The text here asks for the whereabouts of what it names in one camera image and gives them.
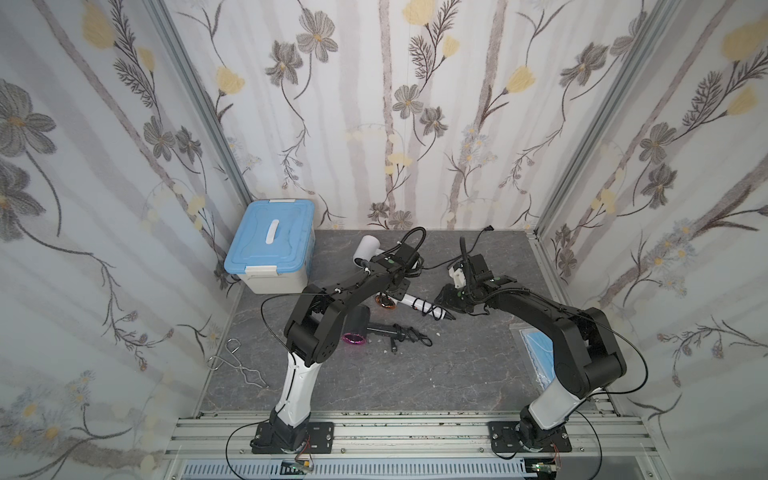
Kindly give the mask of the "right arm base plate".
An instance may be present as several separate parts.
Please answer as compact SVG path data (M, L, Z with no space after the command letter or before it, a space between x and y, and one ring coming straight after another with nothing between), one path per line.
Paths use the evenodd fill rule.
M540 429L533 421L487 423L491 449L498 454L570 453L573 448L563 426Z

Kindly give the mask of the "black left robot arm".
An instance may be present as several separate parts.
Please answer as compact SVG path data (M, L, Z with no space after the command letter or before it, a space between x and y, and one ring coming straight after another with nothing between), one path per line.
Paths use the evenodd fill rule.
M250 441L254 454L297 453L309 444L311 399L322 364L336 351L344 323L367 299L407 284L420 256L406 245L374 256L351 276L324 287L310 284L284 327L288 352L281 396Z

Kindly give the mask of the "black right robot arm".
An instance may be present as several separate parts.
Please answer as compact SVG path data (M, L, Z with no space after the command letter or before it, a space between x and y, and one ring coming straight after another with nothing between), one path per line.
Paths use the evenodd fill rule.
M455 312L474 308L499 310L535 327L552 343L555 379L524 407L516 427L518 441L540 451L564 432L570 415L598 390L627 372L614 332L604 313L578 309L540 295L507 276L473 274L467 266L449 268L451 283L441 291L442 304Z

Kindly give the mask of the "dark grey pink hair dryer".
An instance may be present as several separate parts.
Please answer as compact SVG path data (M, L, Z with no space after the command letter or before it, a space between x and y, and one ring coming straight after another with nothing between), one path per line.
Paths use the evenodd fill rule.
M354 307L345 319L341 339L351 345L364 345L369 334L400 342L406 338L405 330L400 326L371 322L371 311L367 305Z

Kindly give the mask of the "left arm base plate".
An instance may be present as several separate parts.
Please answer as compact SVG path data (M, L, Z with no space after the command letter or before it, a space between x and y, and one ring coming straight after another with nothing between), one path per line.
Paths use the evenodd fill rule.
M250 441L254 454L289 454L311 453L330 454L334 442L335 424L333 422L309 422L289 434L289 439L282 439L278 430L268 422L257 425L256 433Z

